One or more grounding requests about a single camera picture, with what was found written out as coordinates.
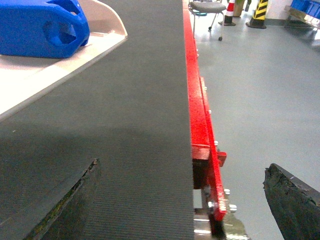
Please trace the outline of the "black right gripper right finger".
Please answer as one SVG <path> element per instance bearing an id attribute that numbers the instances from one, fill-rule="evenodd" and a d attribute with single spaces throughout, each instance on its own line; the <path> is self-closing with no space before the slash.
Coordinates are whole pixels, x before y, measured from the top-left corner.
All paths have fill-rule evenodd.
<path id="1" fill-rule="evenodd" d="M 320 192 L 278 164 L 265 169 L 263 189 L 285 240 L 320 238 Z"/>

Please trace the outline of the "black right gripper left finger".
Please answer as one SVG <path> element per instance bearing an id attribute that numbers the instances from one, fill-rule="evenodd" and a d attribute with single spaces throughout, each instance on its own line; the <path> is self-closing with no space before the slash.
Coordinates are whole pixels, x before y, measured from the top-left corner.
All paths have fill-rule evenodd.
<path id="1" fill-rule="evenodd" d="M 100 160 L 95 158 L 81 178 L 32 228 L 25 239 L 81 240 L 100 177 Z"/>

